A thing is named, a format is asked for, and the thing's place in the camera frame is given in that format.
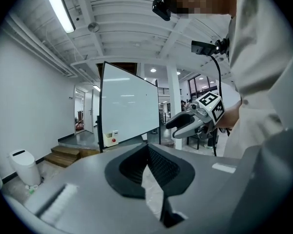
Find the fluorescent light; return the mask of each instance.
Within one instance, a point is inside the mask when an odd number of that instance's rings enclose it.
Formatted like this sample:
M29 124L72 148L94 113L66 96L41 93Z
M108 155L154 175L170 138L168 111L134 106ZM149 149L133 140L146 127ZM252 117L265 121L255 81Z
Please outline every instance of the fluorescent light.
M94 85L93 86L96 90L98 90L99 92L101 91L101 89L97 86L97 85Z
M121 81L121 80L130 80L130 78L103 79L103 81Z
M65 32L66 33L74 32L76 28L68 13L64 0L49 0L49 1Z

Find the ceiling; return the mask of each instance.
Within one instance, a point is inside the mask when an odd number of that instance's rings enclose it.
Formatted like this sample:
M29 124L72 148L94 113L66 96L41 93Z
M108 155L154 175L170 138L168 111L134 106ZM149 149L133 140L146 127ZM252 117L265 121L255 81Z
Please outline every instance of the ceiling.
M172 14L164 21L152 12L153 0L64 0L76 30L67 34L48 0L19 0L3 30L76 83L100 85L97 64L133 62L150 78L167 77L174 62L182 79L191 73L217 77L210 58L191 53L191 41L215 42L228 32L230 16ZM91 22L99 24L89 32ZM224 82L231 81L226 57L217 56ZM150 67L157 72L149 72Z

